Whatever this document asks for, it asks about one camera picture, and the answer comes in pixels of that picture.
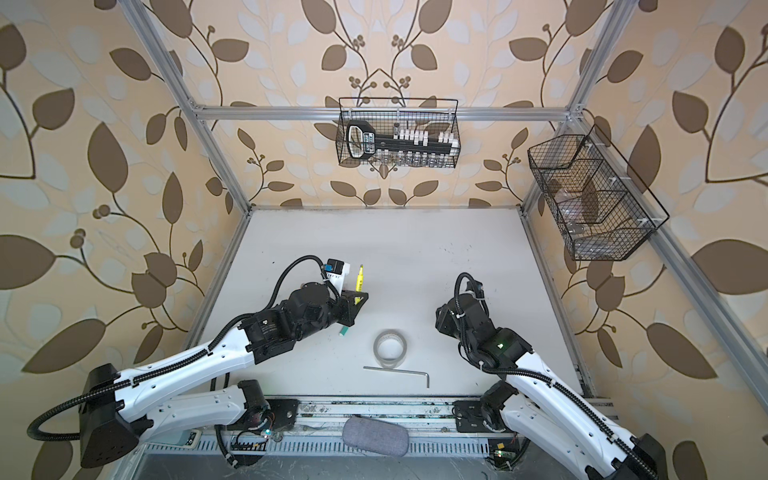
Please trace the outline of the yellow highlighter pen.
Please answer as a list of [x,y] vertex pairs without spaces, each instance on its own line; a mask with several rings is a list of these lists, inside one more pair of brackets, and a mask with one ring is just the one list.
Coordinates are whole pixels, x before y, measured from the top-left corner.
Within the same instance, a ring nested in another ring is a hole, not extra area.
[[364,266],[360,265],[356,277],[355,291],[360,293],[364,285]]

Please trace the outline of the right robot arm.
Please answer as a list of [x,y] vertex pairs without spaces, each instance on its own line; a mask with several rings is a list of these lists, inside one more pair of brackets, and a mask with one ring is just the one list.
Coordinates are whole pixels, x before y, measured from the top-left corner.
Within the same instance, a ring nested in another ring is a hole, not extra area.
[[436,329],[458,342],[460,357],[497,377],[480,401],[484,426],[510,430],[578,479],[665,479],[664,447],[636,436],[587,402],[514,330],[493,324],[481,282],[458,275],[436,311]]

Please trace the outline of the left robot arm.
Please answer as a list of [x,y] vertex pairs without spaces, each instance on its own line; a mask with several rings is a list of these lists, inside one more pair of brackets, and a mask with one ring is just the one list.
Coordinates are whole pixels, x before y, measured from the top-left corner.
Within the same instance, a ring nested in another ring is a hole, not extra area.
[[255,380],[193,393],[194,387],[288,353],[295,345],[330,326],[354,325],[369,295],[346,290],[349,267],[304,255],[293,267],[312,262],[321,279],[294,290],[287,299],[270,297],[256,312],[230,320],[207,343],[136,368],[111,364],[89,373],[81,395],[40,414],[27,428],[40,442],[80,444],[84,469],[104,466],[139,444],[169,432],[229,426],[269,435],[279,419]]

